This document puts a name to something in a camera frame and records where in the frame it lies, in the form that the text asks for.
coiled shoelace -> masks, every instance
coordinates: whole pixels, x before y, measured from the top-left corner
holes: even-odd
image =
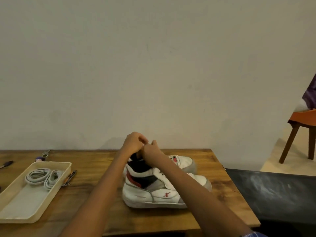
[[[25,181],[30,185],[44,184],[44,188],[49,191],[62,174],[63,171],[60,170],[51,171],[48,168],[40,168],[28,173]]]

wood grain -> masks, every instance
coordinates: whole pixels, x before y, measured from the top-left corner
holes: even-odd
[[[0,170],[0,186],[4,190],[20,175],[42,151],[2,151],[0,162],[14,163]],[[0,232],[6,237],[54,237],[58,236],[80,205],[87,199],[93,187],[108,168],[116,151],[51,151],[48,161],[72,162],[77,170],[69,187],[61,188],[42,217],[34,224],[0,224]],[[184,155],[193,158],[198,174],[207,177],[213,193],[235,212],[248,226],[259,226],[259,220],[250,209],[238,189],[209,149],[164,150],[168,155]],[[109,213],[104,235],[149,233],[162,231],[186,231],[199,229],[188,210],[131,209],[121,198],[122,187]]]

forearm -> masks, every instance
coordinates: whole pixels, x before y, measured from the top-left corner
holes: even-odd
[[[118,151],[89,198],[61,233],[61,237],[102,236],[127,159],[128,156]]]
[[[168,157],[157,166],[176,188],[206,236],[238,237],[251,229],[206,188],[184,173]]]

hand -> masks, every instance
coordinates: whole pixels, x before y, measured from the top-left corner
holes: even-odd
[[[141,149],[141,153],[146,164],[151,167],[159,168],[161,161],[169,159],[168,156],[159,149],[156,140],[153,140],[151,144],[145,144]]]
[[[139,151],[144,144],[148,143],[148,139],[141,133],[132,132],[126,136],[121,152],[130,157],[135,152]]]

person's left hand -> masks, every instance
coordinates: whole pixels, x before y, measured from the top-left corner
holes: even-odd
[[[126,136],[124,144],[121,147],[121,152],[130,157],[147,143],[148,139],[143,134],[134,131]]]

